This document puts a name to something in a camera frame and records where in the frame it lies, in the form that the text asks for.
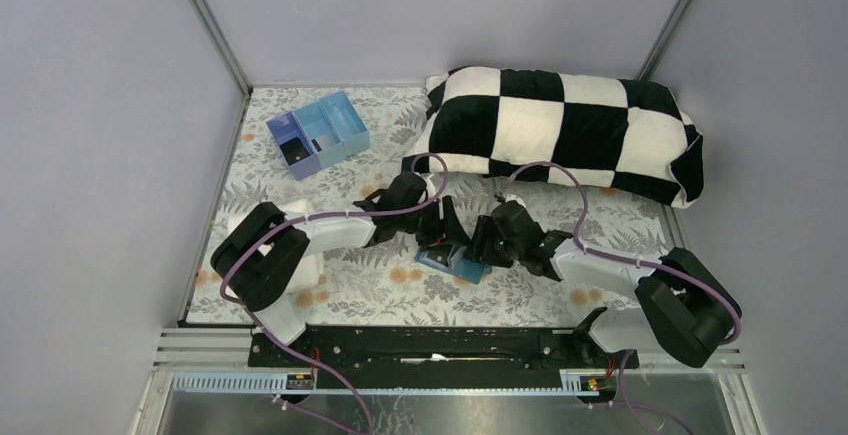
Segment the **blue card holder wallet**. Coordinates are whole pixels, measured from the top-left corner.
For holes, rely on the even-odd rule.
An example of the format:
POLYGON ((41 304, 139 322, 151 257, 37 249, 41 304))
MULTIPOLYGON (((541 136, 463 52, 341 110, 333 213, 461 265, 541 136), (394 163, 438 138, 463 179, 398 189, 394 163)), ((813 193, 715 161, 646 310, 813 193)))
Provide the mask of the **blue card holder wallet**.
POLYGON ((492 271, 490 265, 474 262, 464 257, 466 247, 440 244, 420 248, 415 260, 427 267, 452 275, 472 284, 479 284, 492 271))

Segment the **black and white checkered pillow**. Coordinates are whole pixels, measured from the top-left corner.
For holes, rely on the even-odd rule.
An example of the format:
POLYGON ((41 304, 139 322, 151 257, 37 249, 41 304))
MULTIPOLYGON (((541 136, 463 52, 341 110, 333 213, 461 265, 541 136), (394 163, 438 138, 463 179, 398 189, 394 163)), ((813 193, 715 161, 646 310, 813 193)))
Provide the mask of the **black and white checkered pillow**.
POLYGON ((466 66, 425 82, 405 171, 613 188, 674 208, 704 190, 704 139, 653 81, 466 66))

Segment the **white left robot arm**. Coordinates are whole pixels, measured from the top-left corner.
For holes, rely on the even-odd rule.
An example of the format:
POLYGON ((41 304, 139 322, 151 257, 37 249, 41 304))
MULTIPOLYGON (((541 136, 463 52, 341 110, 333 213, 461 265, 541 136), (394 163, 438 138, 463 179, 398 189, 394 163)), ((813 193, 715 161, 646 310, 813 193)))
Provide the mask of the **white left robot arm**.
POLYGON ((306 330, 286 294, 301 261, 341 248, 382 244, 398 233, 426 231, 425 214, 440 201, 447 180, 434 189, 413 172, 396 176, 344 211, 300 214, 262 202, 214 250, 210 265, 222 277, 221 296, 238 303, 268 339, 288 346, 306 330))

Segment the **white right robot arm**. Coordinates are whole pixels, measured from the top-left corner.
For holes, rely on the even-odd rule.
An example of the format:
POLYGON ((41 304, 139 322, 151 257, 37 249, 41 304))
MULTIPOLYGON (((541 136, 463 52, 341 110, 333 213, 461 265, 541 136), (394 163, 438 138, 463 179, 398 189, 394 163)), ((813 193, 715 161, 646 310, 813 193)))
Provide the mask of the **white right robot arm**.
POLYGON ((577 231, 542 229, 516 201, 481 216, 464 256, 556 282, 591 285, 636 302, 587 318, 581 330, 603 351, 662 349, 676 361, 702 367, 741 332, 738 303, 690 251, 675 247, 657 259, 604 250, 577 231))

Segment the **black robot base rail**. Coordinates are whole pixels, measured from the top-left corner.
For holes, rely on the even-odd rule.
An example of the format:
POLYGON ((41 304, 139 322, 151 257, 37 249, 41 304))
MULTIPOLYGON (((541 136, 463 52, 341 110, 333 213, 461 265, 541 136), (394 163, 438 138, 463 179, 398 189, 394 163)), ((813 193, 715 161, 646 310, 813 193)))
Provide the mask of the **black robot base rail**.
POLYGON ((251 340, 248 365, 331 376, 329 371, 335 369, 345 378, 379 370, 419 372, 433 367, 451 374, 481 372, 497 379, 504 372, 519 370, 585 369, 605 376, 610 368, 639 365, 635 355, 604 351, 585 330, 550 328, 321 325, 307 327, 289 346, 292 354, 257 333, 251 340))

